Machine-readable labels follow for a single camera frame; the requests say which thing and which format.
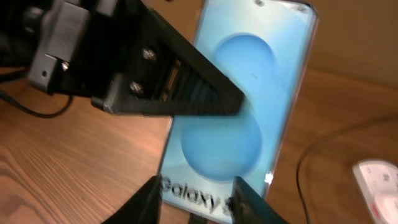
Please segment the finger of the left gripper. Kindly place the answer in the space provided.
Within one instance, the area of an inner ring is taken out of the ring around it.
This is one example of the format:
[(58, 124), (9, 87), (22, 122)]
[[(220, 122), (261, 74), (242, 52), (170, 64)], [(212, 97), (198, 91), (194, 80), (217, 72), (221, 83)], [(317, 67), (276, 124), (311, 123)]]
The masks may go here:
[(119, 1), (121, 27), (104, 93), (91, 104), (110, 114), (230, 116), (244, 93), (158, 12)]

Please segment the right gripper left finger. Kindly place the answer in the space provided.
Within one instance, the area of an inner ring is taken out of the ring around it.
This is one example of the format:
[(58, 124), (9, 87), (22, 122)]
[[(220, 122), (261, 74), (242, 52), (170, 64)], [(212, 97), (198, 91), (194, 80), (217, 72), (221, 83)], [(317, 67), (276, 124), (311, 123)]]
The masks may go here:
[(161, 176), (152, 176), (118, 211), (102, 224), (158, 224), (162, 203)]

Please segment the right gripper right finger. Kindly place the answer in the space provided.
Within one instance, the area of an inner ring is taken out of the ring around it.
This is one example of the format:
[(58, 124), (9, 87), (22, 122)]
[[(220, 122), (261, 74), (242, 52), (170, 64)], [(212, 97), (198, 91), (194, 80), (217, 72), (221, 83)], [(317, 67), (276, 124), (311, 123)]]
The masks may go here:
[(231, 194), (234, 224), (288, 224), (242, 177), (236, 176)]

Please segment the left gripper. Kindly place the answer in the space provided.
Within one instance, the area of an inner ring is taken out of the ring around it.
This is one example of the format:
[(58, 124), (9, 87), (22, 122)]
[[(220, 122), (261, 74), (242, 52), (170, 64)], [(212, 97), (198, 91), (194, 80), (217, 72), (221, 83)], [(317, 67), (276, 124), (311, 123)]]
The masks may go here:
[(139, 29), (143, 1), (2, 1), (3, 82), (26, 77), (47, 93), (102, 98), (116, 74), (128, 92), (147, 95), (146, 81), (132, 66), (143, 59)]

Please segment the Galaxy smartphone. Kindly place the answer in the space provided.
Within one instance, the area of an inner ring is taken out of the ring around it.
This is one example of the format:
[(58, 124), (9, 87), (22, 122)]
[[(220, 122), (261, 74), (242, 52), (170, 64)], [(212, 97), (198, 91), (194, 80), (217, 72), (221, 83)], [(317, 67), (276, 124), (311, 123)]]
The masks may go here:
[(267, 193), (317, 20), (308, 1), (205, 1), (193, 44), (242, 95), (229, 115), (172, 118), (159, 166), (164, 203), (231, 223), (235, 177)]

